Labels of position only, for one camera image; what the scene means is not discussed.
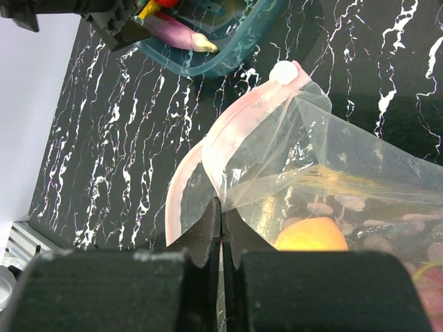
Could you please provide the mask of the pink zip top bag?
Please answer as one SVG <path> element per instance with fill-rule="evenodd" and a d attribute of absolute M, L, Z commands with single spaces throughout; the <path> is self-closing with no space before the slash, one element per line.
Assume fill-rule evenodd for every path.
<path fill-rule="evenodd" d="M 297 62 L 280 61 L 234 102 L 180 162 L 168 188 L 165 240 L 176 241 L 217 197 L 272 246 L 291 224 L 332 219 L 349 250 L 403 264 L 442 242 L 442 168 L 332 113 Z"/>

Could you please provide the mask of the teal plastic fruit tray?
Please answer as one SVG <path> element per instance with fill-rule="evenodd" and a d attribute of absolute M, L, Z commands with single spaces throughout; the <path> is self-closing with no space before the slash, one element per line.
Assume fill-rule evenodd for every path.
<path fill-rule="evenodd" d="M 186 77 L 219 77 L 234 71 L 266 34 L 282 1 L 180 1 L 167 15 L 205 35 L 217 53 L 198 53 L 165 45 L 150 37 L 137 49 L 167 70 Z"/>

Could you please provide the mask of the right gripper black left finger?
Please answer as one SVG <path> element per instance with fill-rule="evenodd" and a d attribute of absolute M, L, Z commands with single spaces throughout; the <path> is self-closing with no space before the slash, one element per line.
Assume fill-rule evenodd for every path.
<path fill-rule="evenodd" d="M 215 331 L 221 207 L 162 250 L 44 252 L 20 275 L 8 331 Z"/>

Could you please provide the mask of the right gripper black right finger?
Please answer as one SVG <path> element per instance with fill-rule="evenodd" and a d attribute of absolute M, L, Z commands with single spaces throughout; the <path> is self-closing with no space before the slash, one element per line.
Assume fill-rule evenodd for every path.
<path fill-rule="evenodd" d="M 430 331 L 400 261 L 375 251 L 280 252 L 221 216 L 228 331 Z"/>

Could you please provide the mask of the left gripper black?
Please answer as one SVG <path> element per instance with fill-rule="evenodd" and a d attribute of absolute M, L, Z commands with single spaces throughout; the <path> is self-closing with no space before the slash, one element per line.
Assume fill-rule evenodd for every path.
<path fill-rule="evenodd" d="M 38 15 L 80 15 L 101 36 L 111 51 L 117 51 L 151 36 L 132 20 L 138 10 L 135 1 L 2 1 L 1 17 L 20 28 L 39 32 Z"/>

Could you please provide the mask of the orange peach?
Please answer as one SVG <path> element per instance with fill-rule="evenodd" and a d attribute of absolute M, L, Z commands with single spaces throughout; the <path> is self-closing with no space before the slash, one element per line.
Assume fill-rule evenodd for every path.
<path fill-rule="evenodd" d="M 328 217 L 297 221 L 285 228 L 273 245 L 279 251 L 348 251 L 340 228 Z"/>

